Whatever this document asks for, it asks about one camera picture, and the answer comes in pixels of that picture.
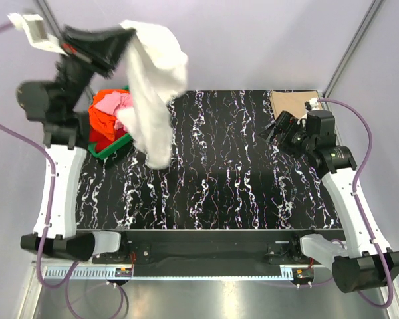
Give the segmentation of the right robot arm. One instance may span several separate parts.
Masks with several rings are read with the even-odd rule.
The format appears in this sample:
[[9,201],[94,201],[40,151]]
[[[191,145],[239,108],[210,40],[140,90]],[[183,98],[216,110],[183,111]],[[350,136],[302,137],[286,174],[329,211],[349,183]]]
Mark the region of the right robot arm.
[[301,119],[282,111],[261,133],[286,154],[304,157],[328,191],[346,240],[346,248],[313,233],[297,237],[289,246],[295,263],[312,258],[332,272],[343,293],[381,288],[399,275],[399,251],[394,251],[370,214],[364,194],[354,180],[353,154],[336,142],[335,117],[327,110],[311,110]]

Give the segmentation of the white printed t shirt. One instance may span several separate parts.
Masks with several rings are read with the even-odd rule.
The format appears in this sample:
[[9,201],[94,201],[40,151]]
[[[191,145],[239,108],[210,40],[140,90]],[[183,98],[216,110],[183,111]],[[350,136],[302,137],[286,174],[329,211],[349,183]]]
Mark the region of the white printed t shirt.
[[132,107],[117,112],[151,169],[167,168],[172,156],[171,114],[167,104],[188,86],[188,56],[167,27],[125,20],[136,31],[126,49],[126,76]]

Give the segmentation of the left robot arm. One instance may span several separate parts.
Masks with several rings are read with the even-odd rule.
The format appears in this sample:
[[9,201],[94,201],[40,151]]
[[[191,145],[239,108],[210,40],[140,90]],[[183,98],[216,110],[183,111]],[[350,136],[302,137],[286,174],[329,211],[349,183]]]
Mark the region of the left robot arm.
[[43,126],[39,149],[47,164],[41,210],[33,232],[21,237],[22,249],[72,261],[103,253],[116,263],[129,258],[130,247],[120,232],[77,229],[78,182],[88,153],[90,118],[74,108],[95,74],[113,75],[135,34],[133,28],[88,32],[66,27],[58,41],[63,53],[55,78],[24,81],[17,88],[26,119]]

